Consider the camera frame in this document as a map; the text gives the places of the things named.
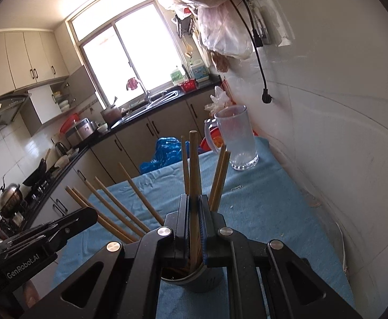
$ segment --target silver bolt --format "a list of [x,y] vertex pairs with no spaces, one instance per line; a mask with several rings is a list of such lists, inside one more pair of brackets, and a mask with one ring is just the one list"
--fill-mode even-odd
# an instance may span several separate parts
[[171,232],[172,230],[168,227],[161,227],[157,230],[157,234],[159,234],[160,236],[170,235]]
[[107,249],[109,252],[116,252],[120,249],[120,244],[118,242],[110,242],[107,245]]
[[284,247],[284,244],[280,240],[272,240],[271,242],[269,242],[269,245],[272,249],[276,250],[279,250]]
[[229,227],[223,227],[219,229],[219,233],[223,236],[230,236],[234,231]]

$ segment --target window pane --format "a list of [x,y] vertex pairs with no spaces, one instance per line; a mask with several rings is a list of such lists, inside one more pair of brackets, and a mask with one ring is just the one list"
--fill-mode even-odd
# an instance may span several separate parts
[[114,96],[118,97],[116,105],[121,106],[144,94],[140,85],[136,90],[126,90],[127,81],[136,76],[112,27],[92,39],[83,49],[111,104]]
[[97,27],[146,0],[99,0],[73,20],[77,38],[82,40]]
[[124,46],[147,90],[169,82],[181,59],[154,5],[145,6],[116,22]]

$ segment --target blue plastic bag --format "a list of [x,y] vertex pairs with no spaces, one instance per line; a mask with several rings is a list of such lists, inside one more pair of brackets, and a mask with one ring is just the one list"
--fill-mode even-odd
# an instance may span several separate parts
[[[189,157],[189,141],[185,142],[187,155]],[[141,174],[163,168],[167,165],[180,162],[182,160],[181,142],[176,138],[160,138],[156,143],[156,153],[151,162],[144,162],[139,167]]]

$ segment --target power cord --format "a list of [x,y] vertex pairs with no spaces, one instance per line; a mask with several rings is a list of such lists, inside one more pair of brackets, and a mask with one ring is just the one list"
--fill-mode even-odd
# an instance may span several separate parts
[[[251,42],[253,43],[253,47],[254,47],[254,51],[256,53],[256,57],[257,57],[257,62],[259,64],[259,69],[260,69],[260,73],[262,74],[262,78],[263,78],[263,93],[262,93],[262,102],[266,103],[266,104],[269,104],[271,103],[272,101],[272,97],[270,96],[270,94],[268,93],[268,88],[267,88],[267,85],[266,85],[266,79],[265,79],[265,74],[263,73],[263,69],[262,69],[262,63],[260,61],[260,57],[259,57],[259,52],[257,51],[257,46],[256,46],[256,42],[255,42],[255,39],[253,38],[253,35],[251,34],[250,32],[250,29],[248,28],[248,25],[247,23],[245,22],[244,18],[242,17],[239,9],[237,8],[237,6],[234,4],[234,1],[232,0],[229,0],[231,1],[231,4],[234,6],[235,10],[237,11],[239,17],[241,18],[249,36],[250,36],[250,39],[251,39]],[[257,34],[257,31],[256,31],[256,28],[254,27],[254,23],[253,23],[253,17],[251,15],[251,12],[250,12],[250,9],[247,5],[247,2],[246,0],[242,0],[247,8],[247,12],[248,12],[248,15],[250,17],[250,22],[251,22],[251,25],[252,25],[252,28],[253,28],[253,33],[255,34],[255,36],[257,35],[257,38],[260,39],[259,35]]]

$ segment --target clear glass beer mug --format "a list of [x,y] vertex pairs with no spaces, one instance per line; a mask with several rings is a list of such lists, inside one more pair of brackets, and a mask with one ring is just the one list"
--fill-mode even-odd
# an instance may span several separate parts
[[210,135],[212,127],[219,127],[226,149],[231,152],[232,168],[246,170],[257,164],[259,156],[245,105],[231,105],[216,113],[214,119],[205,121],[206,141],[210,149],[219,153]]

